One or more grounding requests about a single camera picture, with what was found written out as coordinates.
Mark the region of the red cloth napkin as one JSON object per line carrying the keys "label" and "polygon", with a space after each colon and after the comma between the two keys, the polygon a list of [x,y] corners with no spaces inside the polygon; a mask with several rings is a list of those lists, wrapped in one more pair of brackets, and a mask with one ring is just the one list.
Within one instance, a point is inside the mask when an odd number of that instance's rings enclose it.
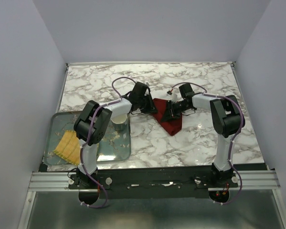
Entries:
{"label": "red cloth napkin", "polygon": [[182,117],[177,119],[168,117],[168,120],[162,121],[162,118],[165,116],[167,102],[168,100],[154,98],[153,103],[158,112],[152,114],[152,116],[170,136],[174,136],[182,129]]}

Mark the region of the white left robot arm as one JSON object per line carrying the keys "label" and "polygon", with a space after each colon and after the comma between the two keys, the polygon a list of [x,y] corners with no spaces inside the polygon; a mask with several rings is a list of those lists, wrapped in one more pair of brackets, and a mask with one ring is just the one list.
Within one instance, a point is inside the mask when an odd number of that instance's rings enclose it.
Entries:
{"label": "white left robot arm", "polygon": [[100,185],[93,174],[97,171],[97,144],[104,137],[110,120],[136,110],[144,114],[157,112],[149,86],[141,82],[136,82],[129,93],[117,100],[105,104],[91,100],[85,105],[74,124],[80,144],[78,170],[82,175],[79,182],[83,187],[92,188],[95,184]]}

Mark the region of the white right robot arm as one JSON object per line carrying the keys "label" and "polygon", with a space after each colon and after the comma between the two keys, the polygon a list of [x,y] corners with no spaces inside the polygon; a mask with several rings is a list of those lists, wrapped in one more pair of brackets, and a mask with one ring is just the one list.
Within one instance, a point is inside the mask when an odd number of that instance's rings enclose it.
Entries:
{"label": "white right robot arm", "polygon": [[243,112],[234,95],[211,95],[204,90],[195,93],[193,83],[179,83],[182,101],[166,102],[166,108],[160,121],[162,123],[181,118],[186,110],[202,109],[211,112],[212,124],[218,134],[217,152],[212,163],[210,183],[220,187],[233,177],[233,143],[245,125]]}

